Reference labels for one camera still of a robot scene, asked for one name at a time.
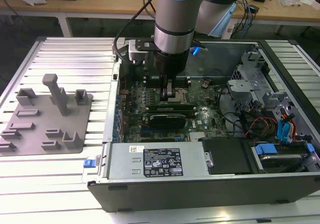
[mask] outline screw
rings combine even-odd
[[[209,167],[209,168],[211,168],[211,167],[213,167],[214,166],[214,164],[213,164],[213,162],[211,161],[211,160],[206,160],[206,165],[207,165],[207,167]]]

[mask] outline power supply label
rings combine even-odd
[[[182,160],[179,148],[144,149],[143,174],[145,177],[182,176]]]

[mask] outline dark floor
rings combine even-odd
[[[75,37],[114,37],[127,20],[70,19]],[[300,36],[305,27],[285,26],[275,35],[276,26],[253,25],[245,39],[250,40],[297,40],[304,50],[320,64],[320,30],[310,29],[304,38]],[[124,37],[149,37],[154,33],[154,21],[135,21],[124,32]],[[23,61],[37,36],[62,37],[56,18],[14,17],[14,25],[0,23],[0,93],[5,89],[19,64]]]

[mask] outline aluminum extrusion table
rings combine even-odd
[[[87,89],[93,103],[82,153],[0,158],[1,223],[318,223],[320,192],[289,204],[106,213],[83,183],[83,161],[101,153],[113,72],[112,39],[47,38],[36,42],[0,97],[0,130],[17,106],[19,88],[47,93],[42,75],[57,73],[66,92]],[[312,103],[320,108],[319,68],[299,46],[268,41]],[[276,76],[271,76],[277,83]]]

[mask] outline motherboard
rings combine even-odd
[[[228,136],[225,120],[215,105],[221,86],[209,85],[204,79],[191,79],[189,83],[188,88],[176,88],[176,97],[167,102],[160,101],[160,89],[147,88],[142,82],[134,82],[128,90],[122,90],[124,142],[198,141]],[[175,129],[149,125],[151,115],[161,115],[160,107],[173,112],[177,106],[185,117],[184,126]]]

